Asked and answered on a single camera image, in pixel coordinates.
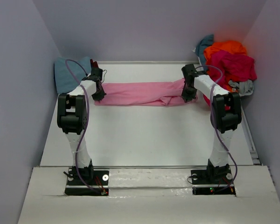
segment white wall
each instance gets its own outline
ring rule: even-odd
[[[64,57],[189,61],[208,34],[242,41],[266,0],[33,0]]]
[[[243,101],[261,161],[270,166],[280,199],[280,0],[268,0],[244,44],[256,60],[254,94]]]
[[[0,224],[17,223],[54,110],[56,45],[31,0],[0,0]]]

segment red cloth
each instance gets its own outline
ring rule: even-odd
[[[254,69],[254,59],[246,55],[234,55],[227,51],[221,50],[211,55],[207,64],[216,66],[223,72],[223,78],[219,85],[225,89],[228,82],[245,82],[248,79],[254,81],[257,79]],[[214,68],[209,68],[209,75],[213,81],[220,78],[220,72]]]

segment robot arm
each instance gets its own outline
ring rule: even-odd
[[[91,74],[85,77],[80,86],[72,92],[60,94],[58,96],[57,125],[62,128],[69,140],[70,148],[73,153],[73,166],[68,173],[68,177],[78,180],[76,166],[83,179],[93,179],[93,165],[87,152],[86,142],[83,138],[79,150],[78,144],[83,136],[87,121],[85,93],[81,85],[85,88],[88,96],[92,96],[95,101],[100,101],[106,95],[102,87],[103,70],[92,68]]]
[[[210,99],[211,89],[215,82],[207,73],[196,71],[193,64],[184,66],[182,73],[185,78],[182,98],[185,102],[195,99],[197,90]],[[228,152],[224,149],[219,138],[229,148],[233,131],[237,129],[242,117],[240,98],[236,92],[231,93],[219,85],[215,85],[211,102],[215,120],[212,125],[217,129],[218,136],[214,132],[213,149],[203,178],[214,182],[230,173]]]

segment white table surface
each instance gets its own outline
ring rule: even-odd
[[[182,78],[182,64],[101,64],[106,83],[165,82]],[[67,138],[52,118],[41,166],[71,166]],[[214,130],[210,108],[198,101],[175,107],[95,106],[91,101],[85,139],[97,167],[205,166],[212,151]],[[238,165],[252,165],[242,125],[231,141]]]
[[[19,224],[280,224],[263,166],[238,168],[236,197],[193,196],[190,169],[111,169],[108,197],[65,196],[63,171],[34,168]]]

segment pink fabric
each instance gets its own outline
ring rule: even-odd
[[[159,83],[105,83],[103,88],[107,95],[95,105],[183,105],[183,86],[184,79]]]

